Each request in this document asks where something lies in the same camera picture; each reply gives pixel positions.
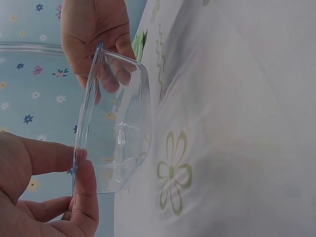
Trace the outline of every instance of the light blue fabric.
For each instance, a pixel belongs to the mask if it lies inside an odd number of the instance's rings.
[[[60,44],[62,0],[0,0],[0,41]],[[133,39],[147,0],[126,0]]]
[[[146,0],[126,0],[131,38]],[[62,0],[0,0],[1,42],[60,45]],[[83,98],[64,57],[0,52],[0,130],[33,139],[74,145]],[[71,195],[71,175],[33,177],[22,199],[43,201]],[[114,195],[100,195],[96,236],[114,236]]]

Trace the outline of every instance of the white fabric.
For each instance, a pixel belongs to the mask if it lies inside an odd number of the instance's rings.
[[[316,1],[157,2],[139,27],[153,142],[115,237],[316,236]]]

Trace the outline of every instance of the white flower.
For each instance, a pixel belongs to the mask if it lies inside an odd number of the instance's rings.
[[[3,102],[2,105],[1,105],[1,109],[2,110],[5,110],[8,107],[9,107],[9,103],[8,102]]]
[[[39,37],[40,41],[45,41],[47,39],[46,35],[41,35]]]
[[[56,101],[57,101],[57,103],[61,104],[64,101],[66,101],[66,97],[64,95],[57,96]]]
[[[32,93],[32,99],[37,99],[39,97],[40,97],[40,93],[39,92],[35,91],[35,92]]]
[[[41,135],[37,136],[36,139],[38,139],[40,141],[46,141],[46,136],[41,134]]]

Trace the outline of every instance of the hand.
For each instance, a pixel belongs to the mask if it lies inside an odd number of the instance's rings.
[[[64,0],[61,13],[62,47],[73,72],[85,88],[91,56],[99,42],[110,51],[135,59],[129,34],[129,19],[124,0]],[[116,74],[124,85],[130,81],[129,69],[116,64]],[[119,88],[116,77],[107,72],[101,83],[108,92]]]
[[[42,203],[18,200],[31,175],[69,170],[73,151],[74,148],[61,144],[0,132],[0,236],[94,236],[99,215],[90,161],[84,160],[78,167],[74,198],[60,197]],[[63,213],[61,220],[45,223]]]

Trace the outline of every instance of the clear plastic container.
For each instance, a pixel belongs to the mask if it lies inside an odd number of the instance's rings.
[[[93,163],[97,193],[115,193],[130,181],[144,161],[151,139],[150,93],[145,67],[106,51],[99,44],[77,127],[74,157],[78,158],[74,158],[73,188],[81,159],[79,149],[86,149],[87,159]]]

